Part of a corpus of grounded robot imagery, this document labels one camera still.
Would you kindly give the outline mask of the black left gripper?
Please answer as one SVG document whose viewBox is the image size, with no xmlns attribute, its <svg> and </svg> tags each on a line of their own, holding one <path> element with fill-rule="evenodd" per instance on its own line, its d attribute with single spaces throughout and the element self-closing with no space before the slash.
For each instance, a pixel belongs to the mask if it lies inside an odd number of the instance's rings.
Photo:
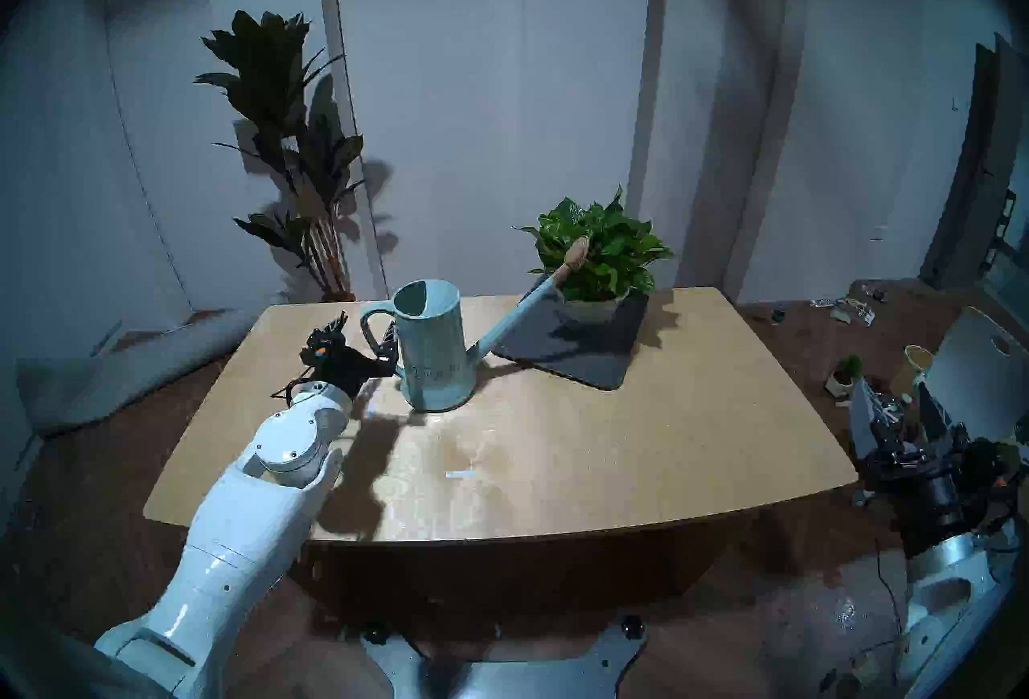
<svg viewBox="0 0 1029 699">
<path fill-rule="evenodd" d="M 379 354 L 399 354 L 396 324 L 390 324 L 379 343 Z M 372 378 L 400 377 L 398 359 L 372 359 L 359 350 L 325 350 L 317 357 L 317 380 L 336 387 L 355 401 Z"/>
</svg>

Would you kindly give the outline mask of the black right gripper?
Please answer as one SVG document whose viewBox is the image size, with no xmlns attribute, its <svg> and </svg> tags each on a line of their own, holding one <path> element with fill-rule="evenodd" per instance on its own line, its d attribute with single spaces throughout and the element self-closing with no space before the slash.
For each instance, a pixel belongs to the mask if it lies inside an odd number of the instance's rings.
<svg viewBox="0 0 1029 699">
<path fill-rule="evenodd" d="M 884 426 L 882 401 L 864 377 L 850 400 L 850 438 L 855 460 L 861 460 L 859 473 L 871 491 L 886 495 L 906 557 L 972 531 L 986 517 L 993 489 L 993 445 L 953 448 L 946 413 L 925 382 L 917 392 L 925 449 L 943 456 L 888 453 L 891 431 Z"/>
</svg>

